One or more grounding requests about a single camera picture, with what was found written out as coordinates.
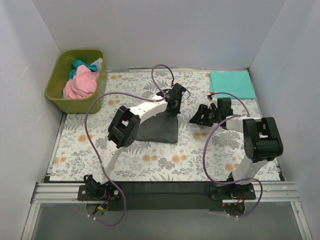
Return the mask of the dark grey t shirt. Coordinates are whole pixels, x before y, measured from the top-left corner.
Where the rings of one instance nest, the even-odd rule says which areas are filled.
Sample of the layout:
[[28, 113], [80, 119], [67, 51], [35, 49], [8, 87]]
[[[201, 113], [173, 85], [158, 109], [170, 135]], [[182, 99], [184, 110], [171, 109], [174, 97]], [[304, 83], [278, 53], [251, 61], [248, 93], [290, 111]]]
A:
[[176, 144], [178, 142], [178, 133], [177, 115], [165, 111], [142, 122], [139, 126], [136, 140], [140, 142]]

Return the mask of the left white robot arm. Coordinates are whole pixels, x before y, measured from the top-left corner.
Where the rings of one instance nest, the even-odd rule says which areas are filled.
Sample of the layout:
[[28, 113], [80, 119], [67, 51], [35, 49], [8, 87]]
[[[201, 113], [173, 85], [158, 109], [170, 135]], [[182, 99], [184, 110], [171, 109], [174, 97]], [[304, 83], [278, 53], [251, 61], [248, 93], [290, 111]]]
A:
[[107, 192], [106, 187], [103, 185], [108, 182], [111, 183], [119, 193], [122, 193], [120, 187], [118, 187], [109, 177], [109, 174], [117, 162], [120, 154], [125, 150], [126, 147], [129, 147], [136, 140], [141, 123], [153, 116], [156, 116], [156, 114], [165, 111], [172, 114], [179, 114], [182, 97], [185, 92], [187, 92], [187, 89], [179, 83], [175, 83], [166, 91], [161, 90], [151, 99], [119, 92], [119, 95], [126, 95], [132, 98], [143, 100], [144, 102], [133, 107], [121, 106], [118, 108], [111, 121], [111, 124], [108, 127], [106, 153], [104, 157], [99, 154], [97, 148], [90, 138], [87, 126], [89, 114], [87, 113], [85, 115], [85, 133], [97, 155], [101, 168], [100, 171], [98, 170], [93, 174], [87, 174], [84, 176], [85, 186], [89, 194], [95, 200], [102, 200], [105, 199], [106, 196], [112, 196], [111, 193]]

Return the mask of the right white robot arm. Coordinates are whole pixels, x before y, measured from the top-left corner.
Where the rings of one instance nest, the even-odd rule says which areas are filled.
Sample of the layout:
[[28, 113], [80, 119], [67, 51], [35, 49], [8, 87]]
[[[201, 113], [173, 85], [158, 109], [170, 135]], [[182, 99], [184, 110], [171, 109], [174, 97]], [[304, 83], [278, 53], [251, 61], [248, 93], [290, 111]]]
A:
[[215, 130], [222, 127], [243, 134], [244, 157], [238, 168], [229, 174], [226, 181], [214, 180], [208, 186], [208, 193], [214, 200], [254, 199], [252, 182], [256, 181], [256, 174], [284, 151], [275, 119], [235, 115], [229, 97], [211, 97], [209, 104], [199, 105], [189, 123], [206, 127], [216, 124]]

